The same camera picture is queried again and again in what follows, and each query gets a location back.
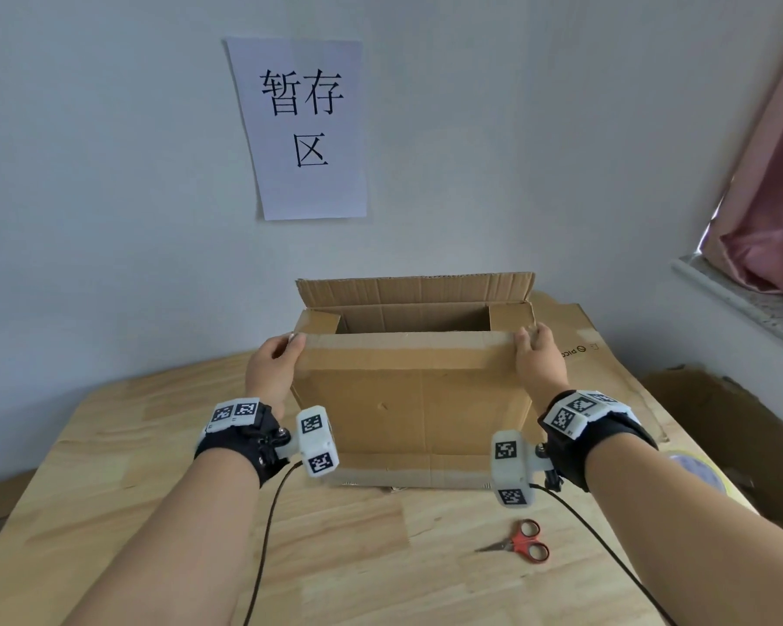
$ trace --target person's right arm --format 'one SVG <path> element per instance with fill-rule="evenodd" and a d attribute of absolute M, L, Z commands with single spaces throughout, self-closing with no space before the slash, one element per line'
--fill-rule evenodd
<path fill-rule="evenodd" d="M 533 348 L 527 332 L 517 334 L 517 370 L 538 409 L 570 388 L 547 327 Z M 585 476 L 641 581 L 676 623 L 783 626 L 783 529 L 628 433 L 598 443 Z"/>

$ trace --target black cable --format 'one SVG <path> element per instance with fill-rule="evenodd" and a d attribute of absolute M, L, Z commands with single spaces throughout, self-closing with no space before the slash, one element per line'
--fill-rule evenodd
<path fill-rule="evenodd" d="M 622 568 L 626 572 L 626 574 L 629 576 L 629 579 L 631 579 L 636 584 L 636 587 L 641 589 L 641 592 L 647 597 L 648 600 L 650 600 L 652 602 L 652 605 L 656 607 L 656 610 L 660 613 L 661 617 L 663 617 L 664 620 L 669 624 L 669 626 L 677 626 L 676 622 L 673 621 L 673 618 L 671 618 L 667 614 L 667 611 L 665 611 L 664 608 L 661 606 L 661 604 L 658 603 L 658 600 L 653 597 L 652 593 L 649 592 L 647 587 L 645 587 L 643 584 L 641 584 L 641 581 L 639 579 L 637 579 L 636 575 L 629 570 L 629 567 L 627 567 L 624 564 L 624 561 L 621 560 L 620 558 L 618 558 L 618 554 L 616 554 L 612 550 L 612 547 L 609 547 L 608 544 L 606 544 L 606 540 L 601 538 L 600 534 L 595 532 L 595 528 L 593 526 L 589 525 L 589 522 L 586 521 L 586 519 L 583 516 L 579 515 L 577 513 L 577 510 L 574 509 L 574 507 L 572 507 L 571 505 L 565 503 L 565 501 L 562 498 L 560 498 L 559 496 L 557 496 L 556 494 L 551 492 L 547 487 L 538 486 L 536 483 L 530 483 L 529 485 L 534 490 L 542 490 L 544 493 L 546 493 L 546 494 L 548 494 L 550 496 L 553 496 L 555 499 L 557 499 L 558 501 L 563 503 L 563 505 L 565 505 L 566 509 L 568 509 L 569 512 L 574 514 L 577 517 L 577 520 L 579 520 L 581 523 L 583 523 L 583 525 L 585 526 L 586 529 L 588 529 L 590 532 L 592 532 L 592 536 L 594 536 L 595 538 L 598 539 L 598 542 L 601 545 L 604 546 L 606 551 L 609 552 L 609 555 L 615 560 L 615 562 L 620 566 L 620 568 Z"/>
<path fill-rule="evenodd" d="M 249 626 L 250 618 L 252 617 L 252 609 L 255 606 L 255 600 L 258 598 L 258 588 L 261 586 L 261 576 L 264 574 L 264 559 L 267 557 L 267 541 L 270 540 L 270 525 L 273 521 L 273 512 L 275 511 L 275 502 L 279 500 L 279 494 L 281 494 L 281 489 L 284 487 L 284 482 L 287 481 L 287 477 L 291 475 L 291 473 L 301 465 L 301 462 L 294 463 L 291 466 L 291 469 L 287 471 L 287 474 L 284 475 L 284 478 L 281 479 L 281 483 L 279 483 L 279 489 L 275 491 L 275 496 L 273 496 L 273 504 L 270 505 L 270 515 L 267 518 L 267 528 L 264 529 L 264 542 L 261 545 L 261 562 L 258 565 L 258 576 L 255 578 L 255 586 L 252 589 L 252 599 L 250 600 L 250 608 L 246 611 L 246 617 L 244 618 L 244 626 Z"/>

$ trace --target red scissors handle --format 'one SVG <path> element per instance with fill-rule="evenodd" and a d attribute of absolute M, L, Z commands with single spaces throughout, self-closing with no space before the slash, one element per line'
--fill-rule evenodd
<path fill-rule="evenodd" d="M 534 564 L 544 563 L 549 559 L 551 551 L 545 543 L 539 541 L 539 523 L 525 518 L 519 521 L 516 532 L 511 536 L 513 551 Z"/>

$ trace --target scissors finger hole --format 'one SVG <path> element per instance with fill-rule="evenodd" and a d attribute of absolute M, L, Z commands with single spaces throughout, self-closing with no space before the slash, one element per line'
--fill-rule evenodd
<path fill-rule="evenodd" d="M 543 543 L 533 543 L 528 546 L 528 557 L 535 563 L 544 563 L 551 555 Z"/>
<path fill-rule="evenodd" d="M 539 525 L 536 521 L 529 519 L 527 521 L 522 521 L 522 524 L 519 525 L 519 530 L 522 532 L 522 535 L 533 538 L 539 534 Z"/>

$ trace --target scissors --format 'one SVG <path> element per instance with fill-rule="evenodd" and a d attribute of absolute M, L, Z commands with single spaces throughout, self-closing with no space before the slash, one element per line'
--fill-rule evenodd
<path fill-rule="evenodd" d="M 493 543 L 488 547 L 476 549 L 477 552 L 516 552 L 533 564 L 544 563 L 549 559 L 551 551 L 545 543 L 539 541 L 539 532 L 541 531 L 539 523 L 524 518 L 514 527 L 511 536 Z"/>

